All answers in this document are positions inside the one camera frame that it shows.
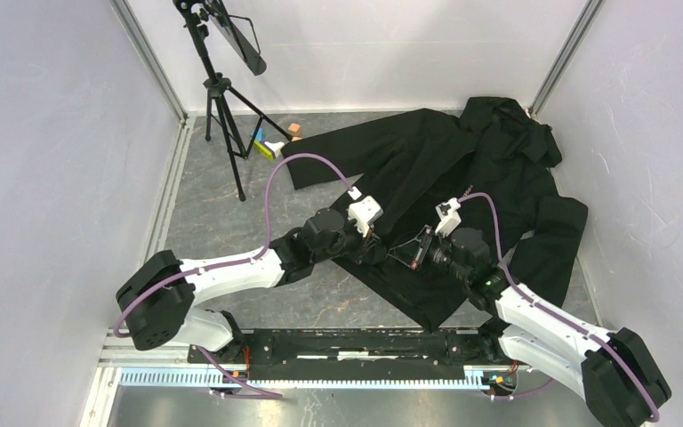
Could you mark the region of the black panel on tripod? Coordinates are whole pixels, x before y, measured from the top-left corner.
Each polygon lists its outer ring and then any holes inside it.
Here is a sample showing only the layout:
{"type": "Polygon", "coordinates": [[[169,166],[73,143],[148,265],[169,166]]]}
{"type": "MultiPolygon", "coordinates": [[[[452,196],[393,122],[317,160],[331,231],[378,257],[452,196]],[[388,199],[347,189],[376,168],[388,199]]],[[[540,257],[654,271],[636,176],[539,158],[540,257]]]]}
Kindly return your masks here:
{"type": "Polygon", "coordinates": [[[229,13],[223,1],[205,1],[204,7],[210,15],[210,21],[216,25],[253,75],[262,75],[267,69],[267,63],[261,56],[261,47],[253,21],[250,18],[229,13]],[[252,37],[246,36],[235,20],[245,21],[250,27],[252,37]]]}

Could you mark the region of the yellow purple white toy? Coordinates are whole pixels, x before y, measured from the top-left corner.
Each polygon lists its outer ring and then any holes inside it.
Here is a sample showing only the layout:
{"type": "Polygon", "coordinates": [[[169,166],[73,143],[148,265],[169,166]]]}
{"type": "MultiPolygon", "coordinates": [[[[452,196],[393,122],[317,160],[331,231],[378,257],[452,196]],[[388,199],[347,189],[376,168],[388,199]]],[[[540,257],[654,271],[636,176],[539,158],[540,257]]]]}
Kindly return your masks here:
{"type": "Polygon", "coordinates": [[[285,145],[285,141],[257,141],[253,144],[253,147],[257,149],[268,160],[274,161],[281,155],[282,148],[285,145]]]}

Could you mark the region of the black jacket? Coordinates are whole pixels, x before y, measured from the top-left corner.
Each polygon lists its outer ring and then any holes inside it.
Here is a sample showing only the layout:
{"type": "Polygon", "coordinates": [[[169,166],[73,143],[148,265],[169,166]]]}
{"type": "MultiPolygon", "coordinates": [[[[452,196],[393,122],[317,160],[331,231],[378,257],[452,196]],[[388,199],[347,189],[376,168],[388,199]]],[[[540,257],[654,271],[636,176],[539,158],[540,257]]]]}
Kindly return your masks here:
{"type": "Polygon", "coordinates": [[[588,217],[562,197],[551,169],[562,156],[548,125],[503,97],[472,97],[460,116],[417,109],[287,144],[296,189],[352,176],[382,207],[385,247],[438,220],[436,208],[470,194],[459,214],[512,276],[555,305],[566,299],[588,217]]]}

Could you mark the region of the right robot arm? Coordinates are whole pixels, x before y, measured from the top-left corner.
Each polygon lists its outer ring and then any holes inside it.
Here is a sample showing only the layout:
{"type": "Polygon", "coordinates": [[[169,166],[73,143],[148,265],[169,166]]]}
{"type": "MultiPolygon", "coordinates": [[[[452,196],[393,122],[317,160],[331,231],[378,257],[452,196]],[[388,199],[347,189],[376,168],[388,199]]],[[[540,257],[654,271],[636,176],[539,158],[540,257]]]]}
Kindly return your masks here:
{"type": "Polygon", "coordinates": [[[514,359],[577,394],[604,426],[653,422],[672,391],[643,339],[623,327],[595,326],[511,283],[480,231],[459,228],[444,237],[431,227],[395,246],[389,256],[410,270],[457,279],[468,300],[493,324],[478,338],[490,363],[514,359]]]}

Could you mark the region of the blue block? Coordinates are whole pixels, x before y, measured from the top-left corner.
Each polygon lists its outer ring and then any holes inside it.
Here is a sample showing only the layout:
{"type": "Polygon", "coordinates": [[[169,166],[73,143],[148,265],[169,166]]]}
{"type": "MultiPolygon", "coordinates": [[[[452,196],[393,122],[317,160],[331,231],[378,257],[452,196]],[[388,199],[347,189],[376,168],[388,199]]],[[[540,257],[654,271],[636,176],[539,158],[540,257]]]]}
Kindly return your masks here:
{"type": "Polygon", "coordinates": [[[251,132],[251,137],[255,143],[265,141],[265,132],[262,127],[251,132]]]}

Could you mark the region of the black tripod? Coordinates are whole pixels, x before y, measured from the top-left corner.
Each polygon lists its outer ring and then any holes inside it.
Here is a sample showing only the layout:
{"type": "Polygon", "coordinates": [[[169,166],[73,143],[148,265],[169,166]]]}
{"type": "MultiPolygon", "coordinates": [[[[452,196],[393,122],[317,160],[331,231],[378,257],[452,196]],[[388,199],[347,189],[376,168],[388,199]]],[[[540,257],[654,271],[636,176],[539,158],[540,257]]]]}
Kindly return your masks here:
{"type": "Polygon", "coordinates": [[[179,0],[174,1],[173,6],[184,19],[184,28],[189,32],[197,55],[207,74],[207,79],[204,81],[207,99],[205,140],[210,141],[212,139],[212,124],[217,124],[221,127],[236,184],[237,197],[241,202],[244,202],[246,201],[246,195],[237,168],[237,160],[239,158],[249,158],[254,149],[254,141],[251,137],[249,142],[243,142],[240,132],[237,129],[237,124],[229,106],[227,96],[229,94],[233,95],[257,115],[257,123],[253,130],[257,130],[263,124],[268,124],[283,135],[287,141],[290,141],[293,136],[271,119],[264,111],[259,109],[254,103],[249,101],[233,86],[229,78],[215,70],[205,40],[209,36],[208,25],[212,24],[215,28],[216,25],[210,21],[210,15],[204,7],[204,2],[205,1],[179,0]]]}

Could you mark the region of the orange cube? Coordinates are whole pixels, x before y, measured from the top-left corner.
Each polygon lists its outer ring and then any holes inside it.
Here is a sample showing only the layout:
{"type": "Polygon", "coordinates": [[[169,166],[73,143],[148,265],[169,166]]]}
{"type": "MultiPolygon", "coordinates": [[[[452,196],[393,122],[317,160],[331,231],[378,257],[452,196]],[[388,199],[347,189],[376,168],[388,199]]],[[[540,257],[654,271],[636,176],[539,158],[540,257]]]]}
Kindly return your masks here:
{"type": "Polygon", "coordinates": [[[293,136],[293,137],[300,137],[301,136],[301,126],[297,123],[291,123],[287,131],[293,136]]]}

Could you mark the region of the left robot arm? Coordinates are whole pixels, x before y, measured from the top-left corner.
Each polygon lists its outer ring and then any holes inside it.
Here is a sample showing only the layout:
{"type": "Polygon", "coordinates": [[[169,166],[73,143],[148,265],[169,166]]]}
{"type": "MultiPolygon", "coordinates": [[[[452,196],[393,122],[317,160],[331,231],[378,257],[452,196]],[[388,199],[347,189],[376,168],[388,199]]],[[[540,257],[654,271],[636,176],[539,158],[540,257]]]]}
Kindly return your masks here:
{"type": "Polygon", "coordinates": [[[222,362],[237,360],[244,339],[225,310],[200,304],[249,289],[270,289],[300,281],[314,267],[335,258],[359,259],[376,243],[374,222],[382,209],[369,197],[346,213],[326,208],[259,249],[212,259],[178,259],[173,251],[152,255],[117,290],[121,318],[115,327],[136,350],[168,342],[195,344],[222,362]]]}

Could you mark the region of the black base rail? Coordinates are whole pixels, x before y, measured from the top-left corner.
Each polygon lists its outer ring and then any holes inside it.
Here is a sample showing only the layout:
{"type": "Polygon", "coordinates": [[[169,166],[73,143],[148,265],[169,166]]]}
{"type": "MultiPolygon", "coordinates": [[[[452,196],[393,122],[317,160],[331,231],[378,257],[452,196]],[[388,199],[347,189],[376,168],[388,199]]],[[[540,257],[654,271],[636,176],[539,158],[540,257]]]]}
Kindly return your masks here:
{"type": "Polygon", "coordinates": [[[474,328],[245,330],[214,353],[223,367],[244,365],[251,380],[458,380],[465,367],[512,366],[474,328]]]}

